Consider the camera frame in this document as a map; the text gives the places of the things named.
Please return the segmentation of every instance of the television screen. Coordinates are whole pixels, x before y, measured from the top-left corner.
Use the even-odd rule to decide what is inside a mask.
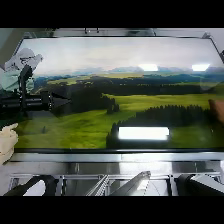
[[[15,148],[224,147],[209,107],[224,97],[224,65],[210,39],[40,38],[24,39],[23,48],[43,56],[30,94],[47,90],[71,102],[11,115]]]

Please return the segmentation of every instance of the landscape picture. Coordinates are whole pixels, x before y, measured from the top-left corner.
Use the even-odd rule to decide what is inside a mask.
[[[224,99],[224,65],[208,39],[40,38],[23,40],[23,48],[43,56],[31,93],[52,91],[71,102],[12,117],[16,148],[224,147],[224,128],[209,107],[210,99]],[[167,141],[124,141],[119,127],[168,127],[170,134]]]

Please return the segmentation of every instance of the black tool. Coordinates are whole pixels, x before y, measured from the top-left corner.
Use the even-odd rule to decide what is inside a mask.
[[[32,68],[25,65],[18,78],[19,93],[17,90],[10,97],[0,96],[0,113],[18,111],[52,110],[70,102],[69,99],[48,91],[40,95],[30,95],[26,91],[26,82],[32,77]]]

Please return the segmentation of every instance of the black border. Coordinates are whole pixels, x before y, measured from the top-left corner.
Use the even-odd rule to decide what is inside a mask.
[[[65,37],[169,37],[169,38],[194,38],[194,39],[203,39],[200,37],[174,37],[174,36],[65,36]],[[26,39],[41,39],[41,38],[25,38],[23,37],[18,46],[16,47],[15,55],[23,40]],[[61,38],[61,37],[43,37],[45,38]],[[224,58],[221,57],[221,54],[218,51],[213,39],[211,37],[205,38],[209,39],[212,44],[214,45],[220,59],[224,64]],[[224,147],[217,147],[217,148],[170,148],[170,149],[78,149],[78,148],[15,148],[15,153],[41,153],[41,154],[130,154],[130,153],[201,153],[201,152],[223,152]]]

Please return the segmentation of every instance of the sky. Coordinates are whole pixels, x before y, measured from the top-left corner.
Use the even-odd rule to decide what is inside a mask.
[[[167,37],[63,37],[25,39],[23,48],[41,54],[35,75],[72,74],[88,68],[156,64],[191,69],[194,64],[224,67],[209,39]]]

